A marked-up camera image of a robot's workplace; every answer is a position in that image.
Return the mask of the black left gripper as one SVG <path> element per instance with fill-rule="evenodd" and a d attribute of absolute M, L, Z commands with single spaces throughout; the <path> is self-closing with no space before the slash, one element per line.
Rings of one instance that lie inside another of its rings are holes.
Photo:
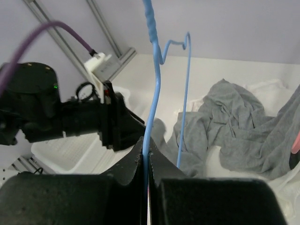
<path fill-rule="evenodd" d="M 82 101 L 72 99 L 62 103 L 60 118 L 63 131 L 67 137 L 97 133 L 106 148 L 125 150 L 125 137 L 138 141 L 145 133 L 145 122 L 126 108 L 124 97 L 114 91 L 110 81 L 104 81 L 104 88 L 104 103 L 99 97 Z"/>

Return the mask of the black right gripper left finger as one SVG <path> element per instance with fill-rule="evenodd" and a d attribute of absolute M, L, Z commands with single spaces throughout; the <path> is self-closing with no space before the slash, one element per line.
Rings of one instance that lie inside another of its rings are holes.
<path fill-rule="evenodd" d="M 144 225 L 140 139 L 133 149 L 99 175 L 36 175 L 23 172 L 0 190 L 3 225 Z"/>

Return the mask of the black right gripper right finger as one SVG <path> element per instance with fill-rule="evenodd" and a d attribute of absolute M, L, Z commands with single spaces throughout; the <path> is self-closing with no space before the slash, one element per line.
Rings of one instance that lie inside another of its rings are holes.
<path fill-rule="evenodd" d="M 153 225 L 285 225 L 271 188 L 258 179 L 193 179 L 150 141 L 150 221 Z"/>

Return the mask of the grey tank top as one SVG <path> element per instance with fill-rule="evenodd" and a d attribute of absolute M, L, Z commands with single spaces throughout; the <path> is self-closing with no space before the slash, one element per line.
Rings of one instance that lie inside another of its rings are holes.
<path fill-rule="evenodd" d="M 155 119 L 151 137 L 160 152 L 174 165 L 177 164 L 182 119 L 173 126 L 170 139 L 165 140 L 166 127 L 162 120 Z M 208 139 L 201 120 L 186 117 L 180 157 L 180 170 L 189 177 L 203 178 L 207 159 Z"/>

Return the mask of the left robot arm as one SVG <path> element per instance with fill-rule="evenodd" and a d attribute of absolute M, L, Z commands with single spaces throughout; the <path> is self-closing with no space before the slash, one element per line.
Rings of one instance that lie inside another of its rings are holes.
<path fill-rule="evenodd" d="M 125 150 L 145 132 L 144 121 L 126 107 L 121 93 L 105 81 L 104 96 L 94 84 L 80 84 L 75 96 L 60 99 L 55 71 L 42 63 L 18 64 L 0 97 L 0 143 L 16 145 L 22 131 L 30 143 L 95 133 L 102 145 Z"/>

